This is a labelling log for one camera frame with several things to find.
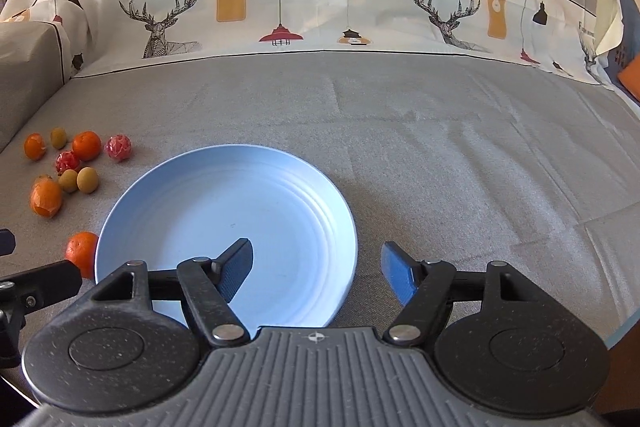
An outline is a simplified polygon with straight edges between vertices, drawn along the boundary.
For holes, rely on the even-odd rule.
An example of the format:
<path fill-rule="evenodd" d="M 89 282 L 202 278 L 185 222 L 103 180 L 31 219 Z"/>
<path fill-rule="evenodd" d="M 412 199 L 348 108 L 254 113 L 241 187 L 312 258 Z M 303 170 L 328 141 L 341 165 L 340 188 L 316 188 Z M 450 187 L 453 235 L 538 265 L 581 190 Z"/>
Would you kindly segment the small orange near plate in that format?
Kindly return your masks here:
<path fill-rule="evenodd" d="M 80 275 L 92 280 L 94 275 L 94 256 L 99 236 L 92 232 L 79 232 L 67 242 L 65 259 L 72 262 L 80 271 Z"/>

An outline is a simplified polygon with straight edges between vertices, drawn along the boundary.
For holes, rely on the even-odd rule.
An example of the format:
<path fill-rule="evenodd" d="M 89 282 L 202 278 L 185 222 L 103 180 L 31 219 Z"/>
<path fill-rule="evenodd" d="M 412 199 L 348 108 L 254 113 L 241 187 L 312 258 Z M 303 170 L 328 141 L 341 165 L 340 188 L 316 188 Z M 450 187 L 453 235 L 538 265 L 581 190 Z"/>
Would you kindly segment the large orange tangerine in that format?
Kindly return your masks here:
<path fill-rule="evenodd" d="M 38 176 L 29 196 L 30 209 L 38 216 L 51 219 L 61 209 L 63 191 L 50 176 Z"/>

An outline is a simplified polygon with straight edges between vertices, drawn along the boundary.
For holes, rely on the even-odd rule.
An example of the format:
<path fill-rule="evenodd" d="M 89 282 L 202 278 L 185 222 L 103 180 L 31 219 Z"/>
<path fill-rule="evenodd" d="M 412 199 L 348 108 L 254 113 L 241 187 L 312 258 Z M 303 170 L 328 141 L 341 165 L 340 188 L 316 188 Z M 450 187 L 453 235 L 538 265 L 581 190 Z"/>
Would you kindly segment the green olive fruit left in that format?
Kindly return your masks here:
<path fill-rule="evenodd" d="M 66 169 L 61 176 L 58 177 L 58 184 L 67 194 L 73 194 L 78 190 L 77 184 L 78 172 L 74 169 Z"/>

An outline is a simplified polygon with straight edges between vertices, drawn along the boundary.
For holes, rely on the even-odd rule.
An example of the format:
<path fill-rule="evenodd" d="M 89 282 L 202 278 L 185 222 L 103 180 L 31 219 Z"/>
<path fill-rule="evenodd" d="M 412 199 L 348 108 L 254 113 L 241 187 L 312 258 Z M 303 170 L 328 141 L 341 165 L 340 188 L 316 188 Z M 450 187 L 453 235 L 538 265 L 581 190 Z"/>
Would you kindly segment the green olive fruit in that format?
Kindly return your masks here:
<path fill-rule="evenodd" d="M 100 177 L 96 169 L 84 167 L 77 173 L 76 182 L 81 193 L 92 194 L 100 185 Z"/>
<path fill-rule="evenodd" d="M 66 169 L 61 176 L 58 177 L 58 184 L 67 194 L 73 194 L 78 190 L 77 184 L 78 172 L 74 169 Z"/>

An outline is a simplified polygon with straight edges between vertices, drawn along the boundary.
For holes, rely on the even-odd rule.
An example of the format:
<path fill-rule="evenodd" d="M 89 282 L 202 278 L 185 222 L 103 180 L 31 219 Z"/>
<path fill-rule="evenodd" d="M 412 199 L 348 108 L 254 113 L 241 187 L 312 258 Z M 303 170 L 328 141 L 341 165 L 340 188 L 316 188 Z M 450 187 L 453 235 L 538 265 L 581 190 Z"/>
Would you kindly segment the green olive fruit right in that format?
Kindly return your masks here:
<path fill-rule="evenodd" d="M 100 177 L 96 169 L 84 167 L 77 173 L 76 182 L 81 193 L 92 194 L 100 185 Z"/>

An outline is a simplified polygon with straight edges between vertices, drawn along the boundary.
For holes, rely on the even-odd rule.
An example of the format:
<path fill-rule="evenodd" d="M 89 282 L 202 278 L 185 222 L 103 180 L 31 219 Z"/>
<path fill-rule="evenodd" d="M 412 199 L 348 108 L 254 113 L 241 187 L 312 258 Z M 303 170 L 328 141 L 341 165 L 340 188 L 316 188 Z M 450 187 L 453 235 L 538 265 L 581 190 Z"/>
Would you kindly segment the red lychee left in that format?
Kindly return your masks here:
<path fill-rule="evenodd" d="M 78 172 L 81 168 L 81 160 L 72 150 L 62 150 L 54 161 L 54 168 L 58 176 L 67 170 Z"/>

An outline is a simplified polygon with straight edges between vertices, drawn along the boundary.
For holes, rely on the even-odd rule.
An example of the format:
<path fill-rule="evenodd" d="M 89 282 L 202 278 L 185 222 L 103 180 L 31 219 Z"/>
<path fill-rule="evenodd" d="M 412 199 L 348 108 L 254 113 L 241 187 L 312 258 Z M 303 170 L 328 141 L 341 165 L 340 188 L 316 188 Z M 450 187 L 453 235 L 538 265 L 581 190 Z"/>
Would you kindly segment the red lychee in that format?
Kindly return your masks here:
<path fill-rule="evenodd" d="M 131 157 L 132 143 L 126 134 L 114 134 L 108 138 L 104 150 L 115 162 L 122 162 Z"/>
<path fill-rule="evenodd" d="M 54 168 L 58 176 L 67 170 L 78 172 L 81 168 L 81 160 L 72 150 L 62 150 L 54 161 Z"/>

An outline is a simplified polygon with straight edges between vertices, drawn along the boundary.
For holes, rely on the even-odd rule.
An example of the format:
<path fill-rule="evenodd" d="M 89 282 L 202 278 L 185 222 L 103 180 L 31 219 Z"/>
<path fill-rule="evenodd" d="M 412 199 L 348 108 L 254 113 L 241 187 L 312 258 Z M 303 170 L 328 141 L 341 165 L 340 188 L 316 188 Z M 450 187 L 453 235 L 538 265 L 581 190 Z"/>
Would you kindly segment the small orange far left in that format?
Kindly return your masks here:
<path fill-rule="evenodd" d="M 23 150 L 29 160 L 38 161 L 47 152 L 47 144 L 40 133 L 32 133 L 25 139 Z"/>

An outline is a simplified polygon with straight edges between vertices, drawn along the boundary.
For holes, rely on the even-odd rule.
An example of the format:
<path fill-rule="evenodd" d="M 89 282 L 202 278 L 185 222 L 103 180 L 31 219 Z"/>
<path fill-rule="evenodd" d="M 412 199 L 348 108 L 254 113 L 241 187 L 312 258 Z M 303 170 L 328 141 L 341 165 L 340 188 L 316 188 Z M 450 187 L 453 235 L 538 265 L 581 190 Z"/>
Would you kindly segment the round orange middle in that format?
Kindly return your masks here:
<path fill-rule="evenodd" d="M 102 141 L 93 131 L 83 131 L 74 136 L 72 151 L 82 162 L 95 160 L 101 153 Z"/>

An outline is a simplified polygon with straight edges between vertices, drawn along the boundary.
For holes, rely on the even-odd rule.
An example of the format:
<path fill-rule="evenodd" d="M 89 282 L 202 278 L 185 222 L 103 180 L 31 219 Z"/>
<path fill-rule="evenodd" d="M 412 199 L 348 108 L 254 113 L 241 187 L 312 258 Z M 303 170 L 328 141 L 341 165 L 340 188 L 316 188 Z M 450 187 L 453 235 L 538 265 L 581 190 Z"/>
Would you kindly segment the red lychee right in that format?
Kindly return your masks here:
<path fill-rule="evenodd" d="M 122 162 L 131 157 L 132 143 L 126 134 L 114 134 L 108 138 L 104 150 L 115 162 Z"/>

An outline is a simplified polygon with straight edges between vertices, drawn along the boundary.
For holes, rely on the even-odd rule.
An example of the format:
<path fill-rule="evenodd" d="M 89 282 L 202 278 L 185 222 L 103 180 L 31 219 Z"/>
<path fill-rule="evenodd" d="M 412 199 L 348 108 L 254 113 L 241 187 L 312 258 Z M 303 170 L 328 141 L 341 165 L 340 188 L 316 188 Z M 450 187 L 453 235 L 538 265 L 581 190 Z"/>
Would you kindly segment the light blue round plate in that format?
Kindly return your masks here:
<path fill-rule="evenodd" d="M 264 146 L 191 150 L 137 179 L 106 218 L 94 278 L 129 260 L 166 270 L 216 258 L 237 239 L 249 239 L 254 253 L 231 301 L 249 332 L 332 322 L 356 271 L 352 212 L 321 171 Z"/>

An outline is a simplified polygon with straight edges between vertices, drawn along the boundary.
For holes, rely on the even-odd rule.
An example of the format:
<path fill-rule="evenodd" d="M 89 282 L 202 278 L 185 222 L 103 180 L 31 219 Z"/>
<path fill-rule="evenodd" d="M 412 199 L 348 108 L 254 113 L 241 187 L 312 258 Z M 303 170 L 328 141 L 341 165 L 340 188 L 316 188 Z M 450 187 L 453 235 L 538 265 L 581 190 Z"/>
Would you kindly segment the orange object far right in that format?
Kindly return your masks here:
<path fill-rule="evenodd" d="M 622 86 L 637 101 L 640 101 L 640 55 L 630 61 L 618 74 Z"/>

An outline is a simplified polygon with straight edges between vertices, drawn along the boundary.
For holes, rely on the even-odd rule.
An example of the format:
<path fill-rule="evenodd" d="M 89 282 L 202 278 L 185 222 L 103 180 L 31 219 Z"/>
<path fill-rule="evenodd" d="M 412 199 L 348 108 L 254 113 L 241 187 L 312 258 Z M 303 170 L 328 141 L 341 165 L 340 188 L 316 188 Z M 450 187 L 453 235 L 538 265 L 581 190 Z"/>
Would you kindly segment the grey printed sofa cover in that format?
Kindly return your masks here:
<path fill-rule="evenodd" d="M 354 218 L 332 322 L 386 325 L 397 242 L 465 270 L 504 260 L 603 338 L 639 311 L 639 109 L 603 68 L 620 0 L 8 0 L 1 12 L 3 274 L 100 235 L 128 188 L 191 150 L 258 145 L 314 166 Z M 93 131 L 100 185 L 63 190 L 53 128 Z M 40 133 L 38 161 L 23 150 Z M 131 157 L 104 150 L 126 134 Z"/>

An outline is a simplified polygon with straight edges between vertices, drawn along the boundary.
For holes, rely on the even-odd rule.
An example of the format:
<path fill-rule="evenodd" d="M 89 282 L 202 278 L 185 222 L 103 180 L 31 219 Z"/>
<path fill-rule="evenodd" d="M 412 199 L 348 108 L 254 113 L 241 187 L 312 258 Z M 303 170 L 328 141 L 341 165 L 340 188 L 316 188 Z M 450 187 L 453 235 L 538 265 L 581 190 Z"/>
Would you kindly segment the blue basket far right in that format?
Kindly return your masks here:
<path fill-rule="evenodd" d="M 639 102 L 617 79 L 617 74 L 639 55 L 639 8 L 634 0 L 620 0 L 620 9 L 622 10 L 623 38 L 616 48 L 608 51 L 606 56 L 608 66 L 605 67 L 605 72 L 624 95 L 628 96 L 634 104 L 639 105 Z"/>

